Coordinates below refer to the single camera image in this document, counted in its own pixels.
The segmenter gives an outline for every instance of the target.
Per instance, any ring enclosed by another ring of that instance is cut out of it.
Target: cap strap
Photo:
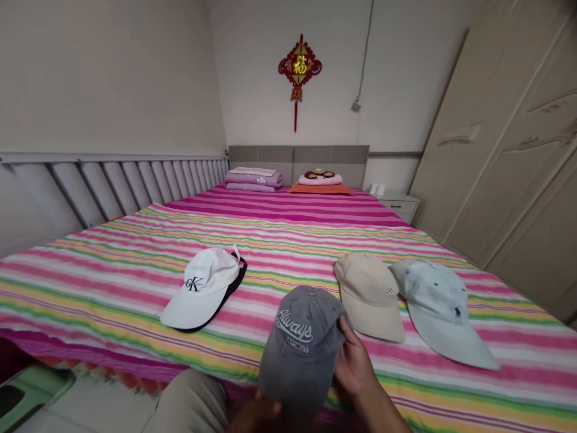
[[[233,245],[234,248],[234,252],[236,253],[236,262],[240,263],[240,254],[239,254],[239,250],[236,248],[236,244]]]

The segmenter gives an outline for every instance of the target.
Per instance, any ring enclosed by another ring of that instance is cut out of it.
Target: human hand
[[[337,355],[335,376],[345,391],[355,397],[379,382],[361,339],[349,327],[343,315],[338,318],[338,323],[346,340]]]
[[[257,394],[246,402],[236,414],[227,432],[252,433],[256,431],[262,421],[274,420],[280,412],[280,402],[264,401],[260,395],[260,390],[258,390]]]

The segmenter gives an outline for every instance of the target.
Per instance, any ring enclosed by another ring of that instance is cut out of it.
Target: wardrobe door
[[[577,13],[568,18],[447,239],[481,268],[572,152]]]
[[[562,321],[577,310],[576,191],[573,153],[488,266]]]
[[[444,243],[567,20],[571,2],[493,1],[471,26],[411,188],[415,224]]]

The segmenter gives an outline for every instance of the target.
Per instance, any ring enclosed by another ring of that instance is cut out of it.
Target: white wall
[[[0,2],[0,150],[222,155],[205,0]]]
[[[421,150],[481,1],[375,0],[355,114],[370,0],[209,0],[227,143]],[[301,33],[323,70],[303,87],[295,134],[292,88],[277,67]],[[406,189],[417,162],[373,160],[365,184]]]

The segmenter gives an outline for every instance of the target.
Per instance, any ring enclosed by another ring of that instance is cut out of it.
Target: cap brim
[[[411,320],[419,335],[435,352],[474,367],[489,370],[501,368],[471,325],[435,319],[410,303],[408,306]]]
[[[221,306],[227,294],[227,287],[203,295],[202,292],[194,292],[182,286],[160,315],[160,321],[166,326],[180,330],[204,325]]]
[[[397,302],[389,307],[376,307],[360,302],[341,287],[341,301],[353,329],[371,337],[402,343],[405,328]]]

